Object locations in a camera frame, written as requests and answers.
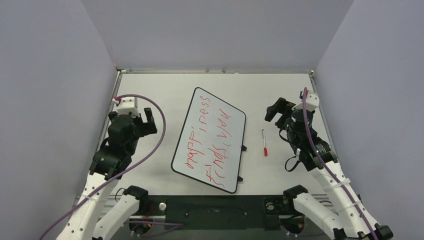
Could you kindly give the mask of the white marker pen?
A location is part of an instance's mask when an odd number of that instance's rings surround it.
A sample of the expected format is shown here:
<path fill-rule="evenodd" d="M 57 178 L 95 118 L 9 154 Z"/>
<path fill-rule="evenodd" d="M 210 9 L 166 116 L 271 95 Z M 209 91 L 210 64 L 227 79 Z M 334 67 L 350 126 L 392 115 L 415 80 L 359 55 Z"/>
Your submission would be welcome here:
<path fill-rule="evenodd" d="M 261 130 L 261 134 L 262 134 L 263 148 L 267 148 L 266 133 L 264 129 Z"/>

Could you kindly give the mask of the white whiteboard with black frame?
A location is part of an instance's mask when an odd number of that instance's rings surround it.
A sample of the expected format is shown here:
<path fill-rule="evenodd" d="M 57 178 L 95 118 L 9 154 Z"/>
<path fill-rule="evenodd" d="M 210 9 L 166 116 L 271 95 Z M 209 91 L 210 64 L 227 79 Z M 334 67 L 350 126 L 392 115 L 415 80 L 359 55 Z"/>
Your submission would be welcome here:
<path fill-rule="evenodd" d="M 234 194 L 238 188 L 246 114 L 196 87 L 193 91 L 171 169 L 180 175 Z"/>

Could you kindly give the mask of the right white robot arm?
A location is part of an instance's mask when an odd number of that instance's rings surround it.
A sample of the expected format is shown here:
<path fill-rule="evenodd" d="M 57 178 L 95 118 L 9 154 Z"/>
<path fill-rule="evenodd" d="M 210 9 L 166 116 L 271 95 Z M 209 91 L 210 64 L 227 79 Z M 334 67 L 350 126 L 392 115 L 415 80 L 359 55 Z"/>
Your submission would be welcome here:
<path fill-rule="evenodd" d="M 310 219 L 331 240 L 390 240 L 394 233 L 381 225 L 365 208 L 343 173 L 340 161 L 331 146 L 312 127 L 316 106 L 295 105 L 280 97 L 267 107 L 265 121 L 275 122 L 283 139 L 292 148 L 296 161 L 302 163 L 319 183 L 334 210 L 328 209 L 302 185 L 283 192 L 282 207 L 289 213 L 299 213 Z"/>

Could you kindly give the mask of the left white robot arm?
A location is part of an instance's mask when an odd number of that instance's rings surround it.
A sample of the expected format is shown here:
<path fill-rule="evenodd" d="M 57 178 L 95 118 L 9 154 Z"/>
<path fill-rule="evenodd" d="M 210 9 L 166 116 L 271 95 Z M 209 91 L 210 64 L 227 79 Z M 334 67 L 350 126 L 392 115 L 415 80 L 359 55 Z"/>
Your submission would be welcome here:
<path fill-rule="evenodd" d="M 90 240 L 106 201 L 132 162 L 140 138 L 156 134 L 152 109 L 144 108 L 146 120 L 136 109 L 108 114 L 107 137 L 94 154 L 83 193 L 59 240 Z"/>

